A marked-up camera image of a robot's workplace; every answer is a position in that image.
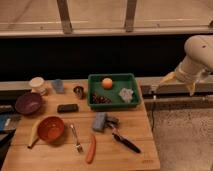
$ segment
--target black wall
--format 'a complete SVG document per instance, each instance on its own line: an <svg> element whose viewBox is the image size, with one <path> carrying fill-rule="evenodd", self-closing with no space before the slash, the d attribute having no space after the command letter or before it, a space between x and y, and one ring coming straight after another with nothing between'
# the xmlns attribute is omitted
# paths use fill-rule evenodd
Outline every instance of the black wall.
<svg viewBox="0 0 213 171"><path fill-rule="evenodd" d="M87 78L94 73L163 76L191 35L0 39L0 81Z"/></svg>

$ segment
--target wooden bowl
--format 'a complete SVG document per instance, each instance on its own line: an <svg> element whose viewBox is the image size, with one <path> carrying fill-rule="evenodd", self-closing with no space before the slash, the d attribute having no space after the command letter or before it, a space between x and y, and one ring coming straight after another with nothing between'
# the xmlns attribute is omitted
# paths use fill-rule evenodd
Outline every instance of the wooden bowl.
<svg viewBox="0 0 213 171"><path fill-rule="evenodd" d="M46 142L58 139L64 132L64 122L57 116L45 118L38 126L38 136Z"/></svg>
<svg viewBox="0 0 213 171"><path fill-rule="evenodd" d="M42 105L42 97L38 93L27 92L16 100L15 109L18 113L29 115L36 112Z"/></svg>

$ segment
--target white cup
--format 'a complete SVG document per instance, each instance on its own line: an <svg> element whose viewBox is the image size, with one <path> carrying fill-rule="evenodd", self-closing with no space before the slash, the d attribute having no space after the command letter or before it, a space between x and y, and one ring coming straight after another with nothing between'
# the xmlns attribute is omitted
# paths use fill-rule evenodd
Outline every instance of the white cup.
<svg viewBox="0 0 213 171"><path fill-rule="evenodd" d="M46 88L44 87L44 82L45 81L42 77L35 77L30 80L29 85L33 92L44 95L47 92Z"/></svg>

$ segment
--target metal fork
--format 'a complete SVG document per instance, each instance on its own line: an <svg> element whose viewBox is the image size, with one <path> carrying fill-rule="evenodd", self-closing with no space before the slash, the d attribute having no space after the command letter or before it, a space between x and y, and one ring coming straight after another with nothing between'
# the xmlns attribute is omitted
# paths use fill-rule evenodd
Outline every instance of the metal fork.
<svg viewBox="0 0 213 171"><path fill-rule="evenodd" d="M70 128L71 128L72 133L73 133L74 138L75 138L76 148L77 148L78 152L81 153L81 152L83 152L83 147L81 146L81 144L78 140L78 136L77 136L74 124L70 124Z"/></svg>

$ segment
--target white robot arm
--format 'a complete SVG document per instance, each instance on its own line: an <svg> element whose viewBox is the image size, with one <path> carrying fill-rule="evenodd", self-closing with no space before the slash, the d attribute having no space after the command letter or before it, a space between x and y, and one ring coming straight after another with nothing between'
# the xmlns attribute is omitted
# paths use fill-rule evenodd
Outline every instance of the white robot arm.
<svg viewBox="0 0 213 171"><path fill-rule="evenodd" d="M167 74L160 82L178 80L188 88L190 95L195 84L213 72L213 35L196 35L185 42L186 56L174 72Z"/></svg>

